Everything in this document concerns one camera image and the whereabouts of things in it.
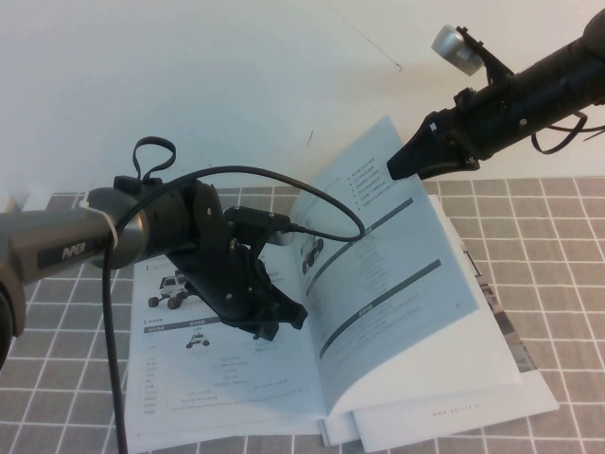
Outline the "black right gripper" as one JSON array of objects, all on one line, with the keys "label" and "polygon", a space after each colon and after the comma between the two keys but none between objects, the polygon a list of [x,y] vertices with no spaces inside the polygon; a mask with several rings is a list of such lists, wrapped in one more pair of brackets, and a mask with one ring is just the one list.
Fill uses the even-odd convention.
[{"label": "black right gripper", "polygon": [[455,106],[429,115],[421,127],[387,162],[393,180],[418,174],[422,180],[480,168],[484,152],[477,128],[484,118],[478,91],[466,88],[454,96]]}]

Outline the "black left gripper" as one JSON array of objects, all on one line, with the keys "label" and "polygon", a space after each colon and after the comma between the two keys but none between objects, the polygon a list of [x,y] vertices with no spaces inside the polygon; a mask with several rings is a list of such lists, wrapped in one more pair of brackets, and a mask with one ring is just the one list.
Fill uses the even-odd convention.
[{"label": "black left gripper", "polygon": [[[221,247],[173,253],[172,263],[222,323],[252,333],[256,340],[275,338],[280,297],[250,248],[232,237]],[[303,305],[287,296],[282,299],[282,323],[302,329],[307,316]]]}]

